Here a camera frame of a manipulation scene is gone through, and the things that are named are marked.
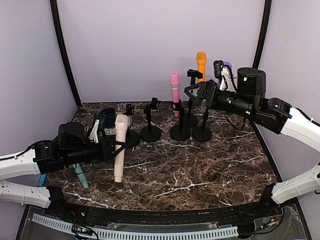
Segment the black stand of blue microphone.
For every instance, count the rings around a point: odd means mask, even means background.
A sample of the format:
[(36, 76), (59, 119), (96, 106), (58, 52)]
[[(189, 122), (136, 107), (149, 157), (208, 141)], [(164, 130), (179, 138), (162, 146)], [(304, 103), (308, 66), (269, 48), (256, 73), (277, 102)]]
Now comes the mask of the black stand of blue microphone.
[[(134, 105), (132, 105), (131, 103), (126, 104), (126, 110), (124, 113), (126, 116), (132, 116), (134, 114), (134, 111)], [(125, 144), (127, 149), (136, 147), (140, 144), (140, 135), (136, 131), (130, 129), (129, 126), (126, 131)]]

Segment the beige microphone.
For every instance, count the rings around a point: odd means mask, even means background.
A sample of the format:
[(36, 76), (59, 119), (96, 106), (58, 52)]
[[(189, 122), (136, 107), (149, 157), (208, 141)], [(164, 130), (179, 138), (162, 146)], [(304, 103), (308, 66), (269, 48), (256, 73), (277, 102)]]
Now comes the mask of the beige microphone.
[(125, 146), (126, 133), (128, 129), (128, 117), (120, 114), (115, 119), (116, 130), (116, 145), (115, 145), (115, 158), (114, 158), (114, 181), (121, 183), (123, 179), (124, 170), (124, 158), (125, 158)]

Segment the black stand of beige microphone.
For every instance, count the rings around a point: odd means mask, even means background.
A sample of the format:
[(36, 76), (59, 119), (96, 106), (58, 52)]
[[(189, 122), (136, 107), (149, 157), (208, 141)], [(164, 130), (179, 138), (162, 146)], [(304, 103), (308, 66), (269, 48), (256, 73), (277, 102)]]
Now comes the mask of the black stand of beige microphone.
[(158, 141), (161, 138), (161, 130), (157, 126), (152, 126), (151, 123), (151, 110), (157, 110), (160, 105), (160, 100), (158, 98), (153, 97), (151, 102), (145, 105), (144, 113), (147, 119), (147, 126), (143, 127), (139, 136), (140, 139), (147, 143), (153, 143)]

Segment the purple microphone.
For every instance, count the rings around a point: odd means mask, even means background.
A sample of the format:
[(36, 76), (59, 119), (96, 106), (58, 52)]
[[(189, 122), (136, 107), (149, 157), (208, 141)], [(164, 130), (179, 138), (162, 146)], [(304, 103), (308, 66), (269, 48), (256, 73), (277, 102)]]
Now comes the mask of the purple microphone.
[(227, 90), (229, 85), (232, 84), (231, 80), (231, 69), (232, 65), (229, 62), (221, 61), (220, 64), (220, 77), (218, 78), (218, 86), (221, 91)]

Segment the orange microphone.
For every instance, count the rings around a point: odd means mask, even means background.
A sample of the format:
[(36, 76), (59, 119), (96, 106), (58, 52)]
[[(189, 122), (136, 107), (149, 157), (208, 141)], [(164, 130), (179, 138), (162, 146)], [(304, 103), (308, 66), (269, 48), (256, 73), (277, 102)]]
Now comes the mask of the orange microphone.
[(196, 54), (197, 70), (202, 73), (202, 78), (198, 82), (204, 82), (206, 80), (206, 63), (207, 55), (203, 51), (199, 51)]

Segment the green microphone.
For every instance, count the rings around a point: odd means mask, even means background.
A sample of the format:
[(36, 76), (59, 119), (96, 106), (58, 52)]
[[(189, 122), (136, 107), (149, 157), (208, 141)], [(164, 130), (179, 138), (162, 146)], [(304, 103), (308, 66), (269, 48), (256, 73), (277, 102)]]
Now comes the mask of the green microphone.
[(86, 175), (81, 167), (81, 165), (79, 163), (73, 164), (72, 165), (73, 170), (75, 171), (76, 176), (78, 177), (78, 180), (80, 181), (80, 183), (82, 184), (82, 186), (85, 189), (89, 188), (89, 183), (88, 180), (86, 178)]

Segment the black stand of purple microphone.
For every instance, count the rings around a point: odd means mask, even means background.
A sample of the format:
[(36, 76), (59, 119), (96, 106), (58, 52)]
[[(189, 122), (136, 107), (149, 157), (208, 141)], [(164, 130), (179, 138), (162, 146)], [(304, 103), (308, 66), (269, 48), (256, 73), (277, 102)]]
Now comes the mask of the black stand of purple microphone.
[(202, 124), (192, 128), (191, 135), (198, 142), (207, 142), (212, 138), (212, 131), (206, 126), (209, 118), (209, 108), (205, 109), (202, 117)]

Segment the blue microphone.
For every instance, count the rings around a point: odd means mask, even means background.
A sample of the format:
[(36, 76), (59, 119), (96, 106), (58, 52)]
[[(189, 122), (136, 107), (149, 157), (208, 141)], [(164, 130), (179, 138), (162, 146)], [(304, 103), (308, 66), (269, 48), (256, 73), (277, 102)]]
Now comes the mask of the blue microphone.
[(39, 181), (38, 181), (37, 186), (38, 187), (43, 187), (44, 184), (45, 184), (46, 179), (47, 179), (47, 174), (41, 174), (40, 177), (39, 177)]

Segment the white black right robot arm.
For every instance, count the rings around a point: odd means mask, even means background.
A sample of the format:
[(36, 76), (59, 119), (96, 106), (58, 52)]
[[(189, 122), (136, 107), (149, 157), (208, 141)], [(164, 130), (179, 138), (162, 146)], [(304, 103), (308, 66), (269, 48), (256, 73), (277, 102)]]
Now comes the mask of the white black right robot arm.
[[(214, 80), (209, 80), (186, 87), (184, 93), (197, 106), (206, 102), (210, 109), (245, 117), (276, 134), (296, 139), (316, 151), (320, 149), (319, 123), (279, 98), (266, 98), (266, 73), (262, 70), (239, 68), (236, 92), (220, 90)], [(255, 213), (266, 217), (275, 205), (310, 192), (320, 192), (318, 164), (294, 178), (266, 186)]]

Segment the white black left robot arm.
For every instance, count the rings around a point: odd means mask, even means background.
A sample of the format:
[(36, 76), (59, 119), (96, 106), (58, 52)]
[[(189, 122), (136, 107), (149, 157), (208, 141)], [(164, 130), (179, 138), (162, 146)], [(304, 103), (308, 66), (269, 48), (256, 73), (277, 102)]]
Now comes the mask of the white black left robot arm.
[(122, 180), (127, 123), (116, 123), (116, 139), (86, 138), (79, 122), (68, 122), (58, 128), (54, 140), (30, 145), (26, 150), (0, 158), (0, 199), (4, 202), (51, 208), (60, 218), (71, 213), (59, 187), (32, 187), (9, 182), (9, 178), (48, 174), (71, 165), (102, 156), (105, 161), (115, 159), (114, 180)]

